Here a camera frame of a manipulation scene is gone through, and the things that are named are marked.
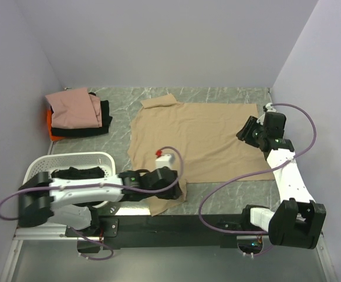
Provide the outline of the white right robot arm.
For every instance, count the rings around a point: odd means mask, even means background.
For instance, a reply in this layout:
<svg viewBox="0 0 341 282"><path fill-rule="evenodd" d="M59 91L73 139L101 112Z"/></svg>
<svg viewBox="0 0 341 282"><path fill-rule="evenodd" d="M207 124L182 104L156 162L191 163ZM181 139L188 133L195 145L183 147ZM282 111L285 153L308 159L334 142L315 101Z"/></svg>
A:
<svg viewBox="0 0 341 282"><path fill-rule="evenodd" d="M260 118L250 116L237 138L259 148L273 169L281 203L276 211L247 205L240 228L254 234L259 228L268 233L270 242L277 246L314 249L326 217L323 204L315 202L308 192L295 160L295 149L284 138L286 116L265 112Z"/></svg>

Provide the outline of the beige t shirt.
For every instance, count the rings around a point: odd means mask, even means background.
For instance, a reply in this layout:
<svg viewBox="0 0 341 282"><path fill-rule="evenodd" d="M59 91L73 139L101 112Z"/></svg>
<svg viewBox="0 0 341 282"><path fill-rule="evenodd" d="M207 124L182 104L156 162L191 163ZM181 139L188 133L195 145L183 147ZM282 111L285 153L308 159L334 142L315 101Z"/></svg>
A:
<svg viewBox="0 0 341 282"><path fill-rule="evenodd" d="M164 146L176 148L184 161L180 180L184 194L177 200L148 198L152 216L183 203L187 183L226 182L269 168L259 149L236 137L250 116L258 116L255 104L181 103L172 94L141 104L130 124L127 153L133 169L154 170L156 151Z"/></svg>

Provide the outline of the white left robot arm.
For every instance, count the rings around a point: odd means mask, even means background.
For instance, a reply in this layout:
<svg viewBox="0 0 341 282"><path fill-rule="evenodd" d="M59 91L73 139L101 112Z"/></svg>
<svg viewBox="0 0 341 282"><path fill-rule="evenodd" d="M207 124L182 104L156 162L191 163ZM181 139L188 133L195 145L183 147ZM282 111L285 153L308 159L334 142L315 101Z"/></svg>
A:
<svg viewBox="0 0 341 282"><path fill-rule="evenodd" d="M19 227L47 222L80 230L86 236L100 228L97 202L139 202L149 197L177 200L182 191L178 173L168 167L152 172L126 170L105 178L63 179L40 172L26 181L18 198Z"/></svg>

